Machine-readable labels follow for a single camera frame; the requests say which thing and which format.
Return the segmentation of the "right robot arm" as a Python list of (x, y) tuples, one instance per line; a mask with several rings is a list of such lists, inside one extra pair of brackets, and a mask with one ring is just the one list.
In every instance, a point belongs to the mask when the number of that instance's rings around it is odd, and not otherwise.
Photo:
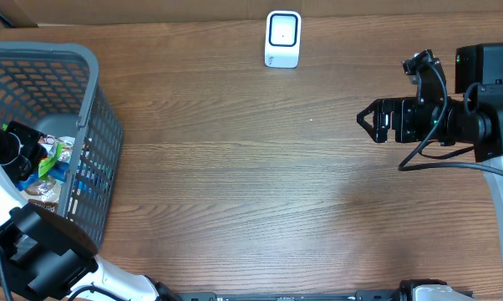
[(398, 143), (416, 147), (399, 171), (458, 168), (482, 171), (497, 219), (503, 264), (503, 43), (479, 43), (455, 53), (455, 93), (431, 50), (403, 62), (417, 87), (415, 96), (376, 99), (357, 123), (376, 143), (392, 130)]

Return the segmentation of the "beige cookie snack bag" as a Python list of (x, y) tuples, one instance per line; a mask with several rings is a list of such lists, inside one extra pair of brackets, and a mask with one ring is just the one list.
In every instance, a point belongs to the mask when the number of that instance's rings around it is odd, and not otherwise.
[[(45, 135), (39, 140), (41, 146), (43, 146), (47, 155), (50, 152), (51, 147), (57, 142), (61, 142), (64, 147), (58, 161), (69, 163), (71, 160), (71, 155), (73, 153), (75, 139), (70, 136), (60, 136), (56, 137), (53, 135)], [(58, 203), (60, 198), (60, 192), (62, 190), (62, 185), (59, 182), (43, 182), (37, 181), (32, 184), (29, 188), (20, 191), (21, 195), (29, 202), (38, 206), (41, 206), (51, 212), (56, 213), (58, 211)]]

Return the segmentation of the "blue snack bar wrapper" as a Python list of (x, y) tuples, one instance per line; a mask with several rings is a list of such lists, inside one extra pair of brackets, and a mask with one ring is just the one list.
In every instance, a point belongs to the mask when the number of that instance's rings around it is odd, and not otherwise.
[(62, 161), (58, 161), (55, 163), (55, 165), (42, 177), (38, 175), (38, 172), (35, 171), (33, 174), (31, 174), (27, 180), (25, 181), (18, 181), (17, 184), (15, 184), (15, 187), (19, 190), (25, 190), (29, 188), (32, 184), (36, 183), (37, 181), (43, 181), (43, 182), (59, 182), (60, 184), (63, 184), (66, 180), (66, 171), (69, 169), (69, 163), (65, 163)]

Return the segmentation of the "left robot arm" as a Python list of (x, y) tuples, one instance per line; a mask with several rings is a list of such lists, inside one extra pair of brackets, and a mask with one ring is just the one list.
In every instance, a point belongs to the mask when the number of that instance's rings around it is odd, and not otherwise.
[(6, 299), (177, 300), (145, 275), (104, 260), (73, 222), (28, 202), (15, 187), (41, 158), (40, 133), (13, 122), (0, 129), (0, 285)]

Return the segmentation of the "green snack bag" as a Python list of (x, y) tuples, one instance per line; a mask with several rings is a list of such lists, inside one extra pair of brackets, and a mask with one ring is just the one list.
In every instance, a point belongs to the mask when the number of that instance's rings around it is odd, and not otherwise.
[(38, 163), (38, 177), (44, 178), (56, 165), (62, 153), (64, 145), (61, 142), (54, 144), (48, 155)]

